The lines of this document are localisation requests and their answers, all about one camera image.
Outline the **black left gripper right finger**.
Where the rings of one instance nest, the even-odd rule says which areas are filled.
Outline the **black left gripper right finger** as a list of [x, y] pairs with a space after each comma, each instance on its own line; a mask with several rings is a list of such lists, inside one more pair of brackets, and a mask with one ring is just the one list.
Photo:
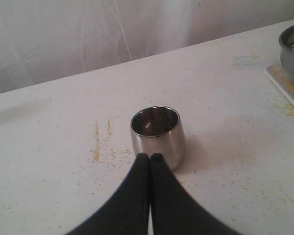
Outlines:
[[161, 154], [150, 158], [151, 214], [155, 235], [238, 235], [198, 204]]

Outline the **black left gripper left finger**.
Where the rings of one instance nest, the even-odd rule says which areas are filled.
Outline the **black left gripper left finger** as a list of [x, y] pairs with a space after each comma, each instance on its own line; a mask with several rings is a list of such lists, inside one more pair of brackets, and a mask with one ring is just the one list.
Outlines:
[[113, 195], [69, 235], [147, 235], [150, 160], [140, 153]]

